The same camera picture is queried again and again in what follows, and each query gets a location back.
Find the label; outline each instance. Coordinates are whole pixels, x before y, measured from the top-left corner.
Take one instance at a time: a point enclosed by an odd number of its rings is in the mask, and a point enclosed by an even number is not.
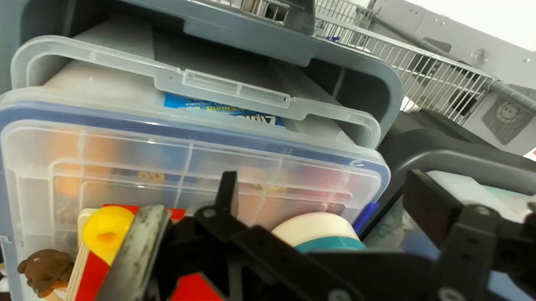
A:
[[[536,146],[530,150],[525,156],[536,161]]]
[[[210,111],[220,111],[220,113],[237,115],[242,118],[257,120],[262,123],[284,125],[282,118],[277,115],[260,113],[260,111],[245,110],[245,108],[209,101],[209,100],[188,98],[177,93],[165,95],[165,106],[180,108],[180,110],[210,110]]]

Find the yellow object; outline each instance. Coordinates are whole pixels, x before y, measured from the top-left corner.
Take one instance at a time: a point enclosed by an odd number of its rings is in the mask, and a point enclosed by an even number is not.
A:
[[[83,228],[83,240],[111,265],[133,220],[135,213],[125,207],[103,207],[88,218]]]

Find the clear plastic container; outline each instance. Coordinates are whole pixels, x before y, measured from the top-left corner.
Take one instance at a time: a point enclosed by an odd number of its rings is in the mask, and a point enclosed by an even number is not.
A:
[[[36,299],[18,273],[29,253],[54,247],[76,255],[83,208],[128,202],[195,210],[214,202],[224,170],[239,170],[234,213],[272,228],[319,210],[354,220],[389,181],[373,148],[334,151],[177,115],[140,116],[14,93],[0,110],[0,240],[14,299]]]
[[[212,53],[205,43],[168,34],[153,36],[152,24],[125,18],[108,21],[78,38],[49,34],[28,41],[13,61],[14,88],[53,79],[51,86],[56,88],[118,96],[115,86],[93,88],[90,81],[100,81],[95,73],[80,79],[80,89],[75,89],[78,84],[59,83],[54,74],[68,61],[98,64],[101,68],[86,69],[101,74],[103,66],[110,71],[126,71],[128,76],[138,74],[133,86],[140,88],[140,81],[145,81],[147,88],[153,89],[150,98],[142,98],[152,111],[167,110],[165,93],[178,93],[282,116],[287,128],[317,135],[324,138],[324,145],[329,140],[378,146],[383,136],[379,121],[369,111],[341,105],[291,63],[242,53]]]

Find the roll of tape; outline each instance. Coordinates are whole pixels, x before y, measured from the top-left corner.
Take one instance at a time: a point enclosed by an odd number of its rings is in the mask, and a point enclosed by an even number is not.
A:
[[[272,232],[294,247],[322,237],[359,238],[348,218],[331,212],[311,212],[292,217]]]
[[[301,252],[353,252],[368,248],[366,243],[354,237],[322,237],[299,243]]]

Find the red object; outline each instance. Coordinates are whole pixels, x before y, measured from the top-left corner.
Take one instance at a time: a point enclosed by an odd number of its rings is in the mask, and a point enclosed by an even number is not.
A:
[[[126,205],[126,203],[106,203],[106,205],[121,205],[130,208],[131,212],[138,212],[138,205]],[[172,208],[172,220],[178,222],[185,217],[183,208]],[[95,301],[96,295],[101,290],[101,285],[106,278],[106,273],[110,272],[110,265],[95,252],[90,252],[86,260],[86,268],[81,277],[81,285],[78,290],[78,301]],[[192,273],[187,277],[182,277],[178,280],[180,288],[173,292],[173,301],[222,301],[220,294],[215,290],[215,287],[204,277],[204,273]]]

